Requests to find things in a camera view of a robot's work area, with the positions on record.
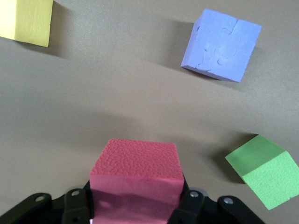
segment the foam cube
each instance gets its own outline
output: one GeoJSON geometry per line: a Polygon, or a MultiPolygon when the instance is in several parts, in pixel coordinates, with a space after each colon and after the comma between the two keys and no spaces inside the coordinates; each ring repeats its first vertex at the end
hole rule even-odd
{"type": "Polygon", "coordinates": [[[0,0],[0,36],[48,47],[53,0],[0,0]]]}
{"type": "Polygon", "coordinates": [[[299,195],[299,167],[282,147],[261,135],[225,157],[267,209],[299,195]]]}
{"type": "Polygon", "coordinates": [[[181,67],[240,82],[261,26],[205,9],[193,26],[181,67]]]}
{"type": "Polygon", "coordinates": [[[175,144],[112,139],[90,172],[93,224],[166,224],[183,185],[175,144]]]}

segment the cube face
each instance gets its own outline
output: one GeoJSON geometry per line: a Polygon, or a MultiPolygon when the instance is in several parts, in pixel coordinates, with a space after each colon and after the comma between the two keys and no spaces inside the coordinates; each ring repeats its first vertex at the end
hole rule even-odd
{"type": "Polygon", "coordinates": [[[90,172],[93,223],[164,224],[183,185],[175,144],[112,139],[90,172]]]}
{"type": "Polygon", "coordinates": [[[205,9],[194,24],[181,66],[240,82],[260,30],[260,25],[205,9]]]}
{"type": "Polygon", "coordinates": [[[244,176],[283,152],[282,147],[258,135],[225,158],[240,176],[244,176]]]}
{"type": "Polygon", "coordinates": [[[299,167],[288,152],[246,174],[243,180],[269,210],[299,195],[299,167]]]}
{"type": "Polygon", "coordinates": [[[91,175],[183,178],[175,144],[120,139],[108,142],[91,175]]]}
{"type": "Polygon", "coordinates": [[[282,147],[256,136],[225,157],[268,209],[299,194],[299,167],[282,147]]]}
{"type": "Polygon", "coordinates": [[[0,36],[49,45],[53,0],[0,0],[0,6],[0,36]]]}

